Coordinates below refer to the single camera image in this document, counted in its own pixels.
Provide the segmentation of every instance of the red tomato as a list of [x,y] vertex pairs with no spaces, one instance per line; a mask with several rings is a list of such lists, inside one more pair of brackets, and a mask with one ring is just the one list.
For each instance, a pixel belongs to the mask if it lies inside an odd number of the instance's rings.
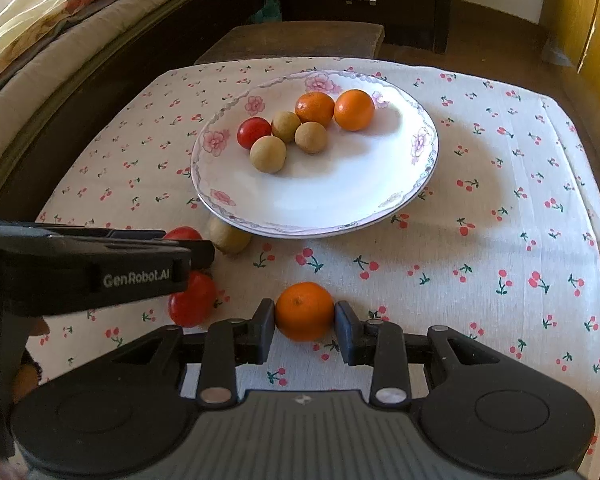
[[238,144],[250,150],[260,137],[271,135],[271,124],[262,117],[252,117],[244,121],[238,128]]
[[169,317],[176,325],[199,325],[211,313],[217,295],[214,281],[206,274],[192,270],[187,290],[169,296]]
[[202,240],[200,233],[186,225],[176,227],[164,235],[164,240]]

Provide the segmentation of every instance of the tablecloth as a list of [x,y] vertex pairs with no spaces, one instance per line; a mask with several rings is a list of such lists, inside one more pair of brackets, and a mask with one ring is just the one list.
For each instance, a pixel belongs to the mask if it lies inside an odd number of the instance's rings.
[[[250,85],[326,69],[386,79],[425,107],[440,136],[433,177],[405,208],[360,231],[305,241],[254,237],[238,256],[218,254],[212,267],[218,300],[209,322],[250,317],[261,298],[314,281],[363,318],[389,319],[412,333],[452,326],[589,401],[596,436],[580,471],[597,478],[600,194],[575,127],[547,96],[377,60],[261,59],[181,68],[153,81],[93,139],[38,220],[165,230],[184,224],[204,235],[208,212],[196,197],[189,160],[205,121]],[[264,116],[271,111],[261,108]],[[365,174],[352,177],[362,181]],[[29,344],[43,380],[170,320],[160,298],[48,322],[49,336]],[[197,379],[190,368],[188,395]],[[426,394],[421,371],[413,371],[414,393]],[[295,343],[276,333],[267,363],[241,366],[237,375],[241,392],[366,392],[371,369],[344,365],[333,335]]]

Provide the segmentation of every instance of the tangerine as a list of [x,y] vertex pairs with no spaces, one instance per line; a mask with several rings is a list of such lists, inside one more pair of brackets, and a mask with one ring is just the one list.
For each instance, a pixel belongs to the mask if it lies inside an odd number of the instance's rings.
[[320,123],[325,128],[333,117],[333,99],[322,92],[302,94],[296,101],[296,115],[303,123]]
[[314,282],[287,288],[276,302],[276,326],[292,341],[314,341],[333,324],[333,298]]
[[347,90],[336,101],[333,118],[343,130],[356,132],[369,126],[376,106],[368,93]]

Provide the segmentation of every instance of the plate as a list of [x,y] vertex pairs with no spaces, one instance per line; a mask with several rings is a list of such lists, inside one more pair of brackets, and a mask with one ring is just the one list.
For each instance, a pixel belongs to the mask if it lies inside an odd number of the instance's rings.
[[[371,124],[347,132],[332,120],[328,146],[317,155],[288,144],[284,168],[265,174],[237,142],[249,117],[270,121],[280,110],[293,111],[305,92],[336,100],[353,88],[373,98]],[[319,238],[360,229],[403,207],[437,159],[434,123],[407,92],[373,76],[321,70],[254,86],[220,108],[198,134],[191,178],[206,207],[235,227],[267,237]]]

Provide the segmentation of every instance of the white logo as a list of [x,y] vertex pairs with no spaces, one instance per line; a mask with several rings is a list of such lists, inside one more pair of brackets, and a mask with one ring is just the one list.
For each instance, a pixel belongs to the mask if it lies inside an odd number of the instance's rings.
[[309,397],[307,394],[298,395],[294,399],[295,402],[297,402],[298,404],[301,404],[302,406],[304,406],[305,404],[308,404],[312,400],[313,399],[311,397]]
[[168,280],[171,275],[171,269],[163,270],[151,270],[146,272],[129,272],[128,274],[121,274],[120,276],[113,276],[112,274],[106,274],[102,280],[102,284],[111,288],[112,286],[121,285],[137,285],[139,283],[147,282],[159,282],[160,280]]

